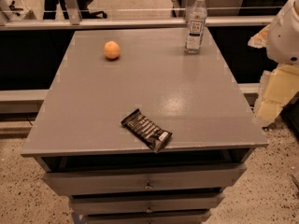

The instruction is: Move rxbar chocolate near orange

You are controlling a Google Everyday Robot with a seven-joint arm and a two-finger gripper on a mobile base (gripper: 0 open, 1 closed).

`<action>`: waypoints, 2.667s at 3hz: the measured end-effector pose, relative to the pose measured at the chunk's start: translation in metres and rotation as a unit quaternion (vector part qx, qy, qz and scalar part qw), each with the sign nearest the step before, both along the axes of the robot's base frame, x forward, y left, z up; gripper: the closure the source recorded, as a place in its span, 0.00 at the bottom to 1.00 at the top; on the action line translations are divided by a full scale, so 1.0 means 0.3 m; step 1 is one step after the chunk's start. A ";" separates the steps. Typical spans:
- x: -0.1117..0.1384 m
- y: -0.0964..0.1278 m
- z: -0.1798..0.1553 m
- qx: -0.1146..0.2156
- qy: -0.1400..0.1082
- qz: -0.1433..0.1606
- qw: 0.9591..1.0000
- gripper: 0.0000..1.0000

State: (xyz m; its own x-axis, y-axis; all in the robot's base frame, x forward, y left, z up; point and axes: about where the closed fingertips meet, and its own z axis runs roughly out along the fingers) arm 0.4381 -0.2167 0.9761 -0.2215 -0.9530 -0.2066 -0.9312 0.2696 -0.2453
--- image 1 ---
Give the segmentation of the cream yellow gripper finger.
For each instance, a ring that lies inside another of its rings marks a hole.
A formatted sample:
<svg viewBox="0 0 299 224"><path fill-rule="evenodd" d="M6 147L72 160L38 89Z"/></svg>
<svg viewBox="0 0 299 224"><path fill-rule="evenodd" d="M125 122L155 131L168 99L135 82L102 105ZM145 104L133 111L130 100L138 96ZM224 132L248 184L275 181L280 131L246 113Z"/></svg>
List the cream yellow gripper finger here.
<svg viewBox="0 0 299 224"><path fill-rule="evenodd" d="M272 124L283 108L299 92L299 65L280 63L272 72L264 71L254 104L254 123Z"/></svg>

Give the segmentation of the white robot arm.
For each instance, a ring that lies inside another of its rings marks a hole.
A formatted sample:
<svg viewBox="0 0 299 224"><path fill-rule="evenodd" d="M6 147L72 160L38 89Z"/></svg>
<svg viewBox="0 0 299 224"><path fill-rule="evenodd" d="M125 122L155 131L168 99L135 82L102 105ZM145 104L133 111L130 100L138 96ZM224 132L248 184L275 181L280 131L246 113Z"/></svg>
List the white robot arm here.
<svg viewBox="0 0 299 224"><path fill-rule="evenodd" d="M266 48L267 57L278 64L272 72L263 72L253 109L253 121L267 127L299 92L299 0L288 0L248 45Z"/></svg>

